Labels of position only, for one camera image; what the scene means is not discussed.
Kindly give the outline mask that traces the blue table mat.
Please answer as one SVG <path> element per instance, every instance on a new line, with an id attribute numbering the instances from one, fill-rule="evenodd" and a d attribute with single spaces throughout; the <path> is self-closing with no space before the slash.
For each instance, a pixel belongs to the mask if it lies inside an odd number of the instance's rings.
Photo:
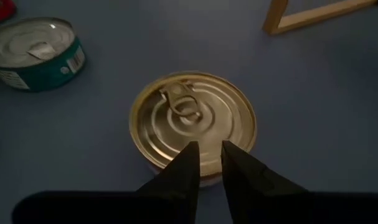
<path id="1" fill-rule="evenodd" d="M 378 192 L 378 7 L 282 35 L 270 0 L 16 0 L 16 19 L 72 23 L 87 55 L 56 90 L 0 82 L 0 224 L 43 190 L 135 190 L 153 178 L 133 143 L 137 94 L 172 72 L 229 80 L 253 105 L 253 154 L 310 190 Z"/>

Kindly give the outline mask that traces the teal can silver lid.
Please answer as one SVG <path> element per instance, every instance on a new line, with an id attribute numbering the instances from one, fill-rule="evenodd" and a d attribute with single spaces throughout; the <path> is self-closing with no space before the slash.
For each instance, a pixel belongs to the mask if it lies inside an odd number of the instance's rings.
<path id="1" fill-rule="evenodd" d="M 0 27 L 0 80 L 39 92 L 58 88 L 85 66 L 86 56 L 71 23 L 35 17 Z"/>

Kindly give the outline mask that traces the cream-lid salmon can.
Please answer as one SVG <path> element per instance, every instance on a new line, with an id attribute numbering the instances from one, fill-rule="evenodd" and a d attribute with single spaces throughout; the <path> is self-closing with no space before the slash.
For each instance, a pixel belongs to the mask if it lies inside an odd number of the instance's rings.
<path id="1" fill-rule="evenodd" d="M 198 142 L 201 187 L 222 179 L 223 140 L 250 152 L 257 138 L 248 98 L 228 80 L 200 71 L 170 73 L 145 86 L 131 107 L 129 127 L 156 174 L 191 141 Z"/>

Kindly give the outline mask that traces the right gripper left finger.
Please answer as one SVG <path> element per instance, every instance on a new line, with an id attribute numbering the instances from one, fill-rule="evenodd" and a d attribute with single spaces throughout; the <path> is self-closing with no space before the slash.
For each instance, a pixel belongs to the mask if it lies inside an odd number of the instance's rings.
<path id="1" fill-rule="evenodd" d="M 158 224 L 194 224 L 200 184 L 199 143 L 189 142 L 152 180 L 136 193 L 150 201 L 146 217 Z"/>

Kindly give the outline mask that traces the wooden slatted shelf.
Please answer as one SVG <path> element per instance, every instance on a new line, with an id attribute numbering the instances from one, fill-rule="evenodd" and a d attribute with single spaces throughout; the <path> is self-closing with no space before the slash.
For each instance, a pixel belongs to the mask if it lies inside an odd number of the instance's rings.
<path id="1" fill-rule="evenodd" d="M 281 34 L 293 29 L 342 16 L 378 3 L 378 0 L 342 0 L 326 6 L 301 11 L 285 16 L 289 0 L 272 0 L 263 23 L 263 30 L 269 35 Z"/>

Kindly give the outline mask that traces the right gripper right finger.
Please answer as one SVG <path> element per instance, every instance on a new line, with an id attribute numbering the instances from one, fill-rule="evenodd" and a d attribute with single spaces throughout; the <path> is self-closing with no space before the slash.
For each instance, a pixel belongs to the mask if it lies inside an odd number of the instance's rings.
<path id="1" fill-rule="evenodd" d="M 222 178 L 234 224 L 313 224 L 309 192 L 230 141 L 222 142 Z"/>

